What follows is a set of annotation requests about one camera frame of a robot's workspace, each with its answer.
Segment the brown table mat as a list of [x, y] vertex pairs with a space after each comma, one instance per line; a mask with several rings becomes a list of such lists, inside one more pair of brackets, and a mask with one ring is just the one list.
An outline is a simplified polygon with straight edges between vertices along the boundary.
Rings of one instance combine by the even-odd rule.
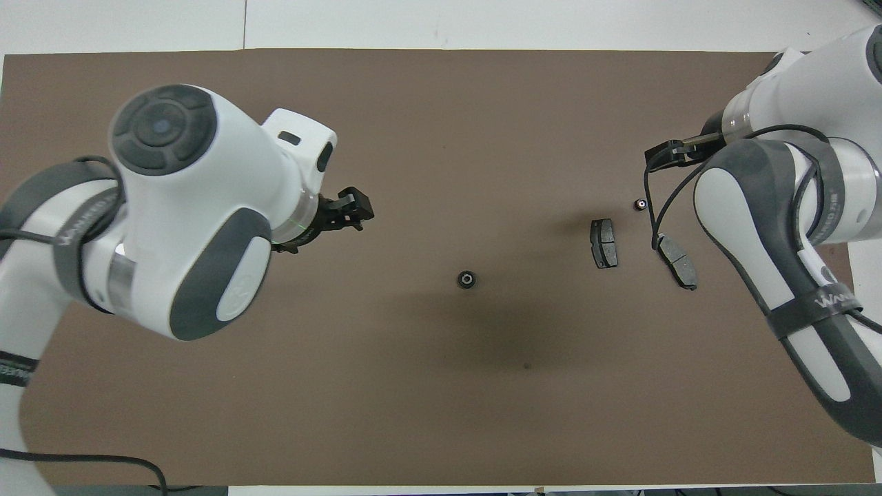
[[[7, 56], [0, 198], [145, 89], [337, 132], [322, 191], [376, 216], [275, 254], [251, 308], [176, 342], [74, 304], [30, 386], [28, 448], [131, 455], [171, 484], [858, 483], [872, 451], [803, 382], [692, 192], [651, 250], [644, 151], [695, 135], [769, 53], [243, 50]], [[590, 229], [612, 220], [618, 267]], [[472, 271], [472, 289], [457, 285]]]

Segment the curved dark grey brake pad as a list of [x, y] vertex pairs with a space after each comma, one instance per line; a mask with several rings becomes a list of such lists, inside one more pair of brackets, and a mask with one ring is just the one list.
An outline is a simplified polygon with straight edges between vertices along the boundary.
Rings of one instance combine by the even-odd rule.
[[697, 289], [697, 270], [687, 252], [671, 236], [658, 236], [657, 252], [681, 289]]

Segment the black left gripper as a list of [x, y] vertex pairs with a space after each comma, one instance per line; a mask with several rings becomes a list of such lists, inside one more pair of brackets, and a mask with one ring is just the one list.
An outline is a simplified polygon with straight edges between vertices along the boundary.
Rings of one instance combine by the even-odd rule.
[[339, 200], [317, 195], [309, 198], [305, 209], [296, 210], [274, 229], [274, 251], [298, 254], [300, 246], [308, 245], [325, 230], [332, 230], [331, 224], [337, 217], [340, 217], [341, 228], [362, 231], [363, 223], [374, 216], [371, 199], [356, 187], [341, 189]]

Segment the rectangular dark grey brake pad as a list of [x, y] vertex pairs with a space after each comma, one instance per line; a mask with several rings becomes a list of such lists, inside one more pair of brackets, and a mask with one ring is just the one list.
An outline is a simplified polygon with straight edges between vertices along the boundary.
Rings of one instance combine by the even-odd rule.
[[593, 260], [598, 268], [618, 267], [617, 245], [612, 220], [595, 219], [591, 222], [590, 241]]

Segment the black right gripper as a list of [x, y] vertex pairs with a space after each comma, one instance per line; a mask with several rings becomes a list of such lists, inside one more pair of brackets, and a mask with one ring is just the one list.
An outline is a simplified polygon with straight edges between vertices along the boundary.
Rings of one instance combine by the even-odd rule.
[[[701, 135], [717, 135], [718, 139], [724, 139], [724, 117], [724, 110], [709, 116], [701, 129]], [[680, 139], [671, 139], [646, 150], [644, 152], [646, 172], [659, 172], [668, 167], [690, 165], [685, 145]]]

